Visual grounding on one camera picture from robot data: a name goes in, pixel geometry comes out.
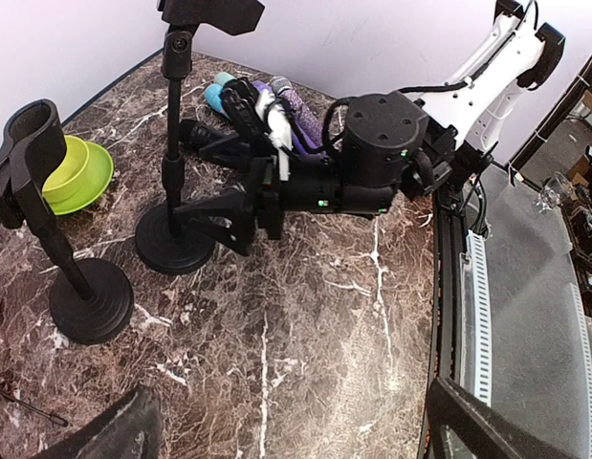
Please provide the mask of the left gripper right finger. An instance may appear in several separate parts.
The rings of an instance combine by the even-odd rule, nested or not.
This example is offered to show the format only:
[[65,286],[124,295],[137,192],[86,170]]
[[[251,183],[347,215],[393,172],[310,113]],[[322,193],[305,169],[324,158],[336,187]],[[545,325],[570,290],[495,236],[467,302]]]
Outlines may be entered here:
[[448,456],[448,431],[478,458],[571,456],[510,423],[452,379],[433,380],[427,393],[427,415],[436,458]]

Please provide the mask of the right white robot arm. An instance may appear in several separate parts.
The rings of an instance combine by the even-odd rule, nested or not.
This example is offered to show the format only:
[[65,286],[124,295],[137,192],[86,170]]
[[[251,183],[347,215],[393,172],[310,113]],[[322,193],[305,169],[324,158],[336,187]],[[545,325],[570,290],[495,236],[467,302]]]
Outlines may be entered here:
[[490,34],[446,82],[338,99],[338,134],[332,113],[318,136],[305,133],[284,88],[228,80],[220,98],[234,133],[217,136],[184,120],[180,139],[203,161],[245,172],[247,182],[180,205],[176,219],[244,255],[257,230],[279,239],[288,212],[374,218],[397,194],[415,199],[461,186],[491,162],[517,99],[559,64],[565,38],[537,18],[535,2],[498,2]]

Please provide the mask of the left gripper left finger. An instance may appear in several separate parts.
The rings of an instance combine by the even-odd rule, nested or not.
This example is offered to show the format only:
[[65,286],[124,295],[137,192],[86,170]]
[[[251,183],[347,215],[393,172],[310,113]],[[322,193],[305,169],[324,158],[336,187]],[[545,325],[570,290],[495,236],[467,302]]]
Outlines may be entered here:
[[38,458],[157,458],[163,440],[161,398],[137,385],[90,423]]

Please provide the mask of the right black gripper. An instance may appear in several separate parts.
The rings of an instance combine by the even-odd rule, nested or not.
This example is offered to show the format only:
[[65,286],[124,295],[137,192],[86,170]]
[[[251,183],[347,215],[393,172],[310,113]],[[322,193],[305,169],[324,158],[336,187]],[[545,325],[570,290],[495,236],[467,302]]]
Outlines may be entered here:
[[251,191],[229,189],[205,200],[175,208],[174,216],[237,254],[248,256],[257,226],[270,240],[283,233],[285,210],[280,204],[280,178],[268,142],[239,134],[197,136],[198,158],[238,172],[250,172]]

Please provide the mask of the light blue microphone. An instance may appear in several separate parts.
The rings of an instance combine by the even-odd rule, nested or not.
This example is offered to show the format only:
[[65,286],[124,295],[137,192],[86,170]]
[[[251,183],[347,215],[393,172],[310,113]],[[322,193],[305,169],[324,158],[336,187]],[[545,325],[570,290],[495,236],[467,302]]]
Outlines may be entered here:
[[223,93],[223,87],[220,84],[212,83],[205,90],[205,99],[208,106],[216,113],[226,115],[223,108],[223,102],[221,95]]

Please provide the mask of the mint green microphone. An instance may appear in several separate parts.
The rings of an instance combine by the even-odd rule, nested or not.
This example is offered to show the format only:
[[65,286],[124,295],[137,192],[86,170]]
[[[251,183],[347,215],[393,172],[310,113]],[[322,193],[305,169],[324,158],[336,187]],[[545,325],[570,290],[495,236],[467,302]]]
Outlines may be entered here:
[[213,83],[223,87],[228,82],[230,82],[234,79],[235,79],[235,76],[233,76],[232,74],[230,74],[228,72],[220,72],[215,75],[215,77],[213,79]]

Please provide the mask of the black tripod shock-mount stand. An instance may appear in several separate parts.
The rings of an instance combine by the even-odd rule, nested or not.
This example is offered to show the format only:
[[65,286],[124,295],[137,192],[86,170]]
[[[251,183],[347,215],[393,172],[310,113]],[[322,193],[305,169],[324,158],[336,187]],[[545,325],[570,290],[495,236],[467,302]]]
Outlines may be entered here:
[[11,393],[9,393],[5,389],[3,389],[1,386],[0,386],[0,396],[3,397],[5,400],[7,400],[10,403],[17,404],[19,406],[24,407],[25,409],[28,409],[30,412],[32,412],[38,416],[41,416],[42,418],[48,420],[49,422],[51,422],[52,424],[54,424],[56,426],[61,426],[61,427],[68,427],[69,426],[69,422],[66,419],[58,416],[57,414],[43,411],[40,408],[38,408],[32,404],[29,404],[27,402],[24,402],[24,401],[16,398]]

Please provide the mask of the rhinestone silver microphone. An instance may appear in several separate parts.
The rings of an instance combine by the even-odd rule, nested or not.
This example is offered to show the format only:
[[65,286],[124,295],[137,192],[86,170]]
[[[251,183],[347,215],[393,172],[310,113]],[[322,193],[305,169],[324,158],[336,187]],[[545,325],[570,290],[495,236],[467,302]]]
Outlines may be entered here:
[[322,145],[322,126],[318,117],[300,97],[292,82],[285,76],[272,76],[270,86],[276,96],[285,98],[294,113],[296,123],[312,147]]

